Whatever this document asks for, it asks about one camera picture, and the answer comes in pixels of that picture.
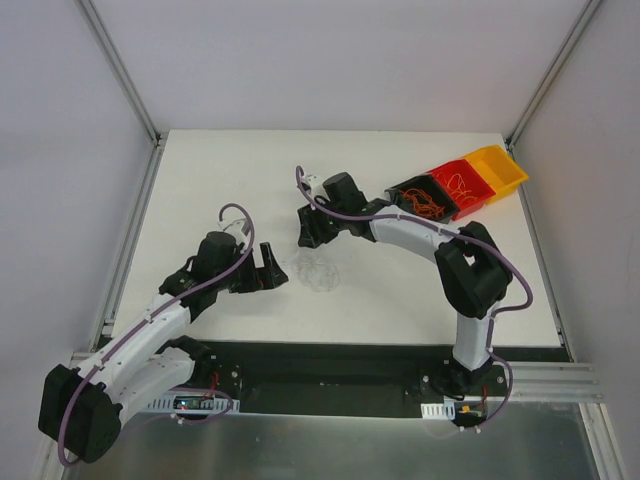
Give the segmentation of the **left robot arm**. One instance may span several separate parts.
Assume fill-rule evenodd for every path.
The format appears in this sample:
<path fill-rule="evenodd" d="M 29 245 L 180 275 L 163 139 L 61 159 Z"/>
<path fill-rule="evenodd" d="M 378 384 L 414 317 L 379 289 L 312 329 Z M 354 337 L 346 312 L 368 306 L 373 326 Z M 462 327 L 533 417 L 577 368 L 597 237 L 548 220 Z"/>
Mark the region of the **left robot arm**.
<path fill-rule="evenodd" d="M 38 428 L 56 441 L 60 463 L 99 460 L 154 398 L 174 386 L 199 389 L 209 382 L 210 352 L 183 332 L 219 293 L 273 290 L 287 280 L 269 243 L 255 249 L 243 232 L 208 233 L 134 324 L 76 367 L 58 364 L 45 377 Z"/>

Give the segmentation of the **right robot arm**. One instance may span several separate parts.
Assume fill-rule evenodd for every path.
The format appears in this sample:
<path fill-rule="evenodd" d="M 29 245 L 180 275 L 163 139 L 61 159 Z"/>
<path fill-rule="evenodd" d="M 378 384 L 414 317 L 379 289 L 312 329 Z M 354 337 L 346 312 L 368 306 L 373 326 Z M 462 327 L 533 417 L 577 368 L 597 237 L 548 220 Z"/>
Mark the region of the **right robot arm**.
<path fill-rule="evenodd" d="M 481 388 L 493 363 L 491 316 L 513 279 L 486 228 L 471 222 L 460 231 L 449 231 L 386 199 L 369 200 L 346 172 L 321 181 L 298 168 L 295 178 L 308 202 L 298 210 L 299 246 L 317 248 L 348 231 L 436 265 L 457 324 L 449 363 L 431 377 L 431 388 L 456 400 Z"/>

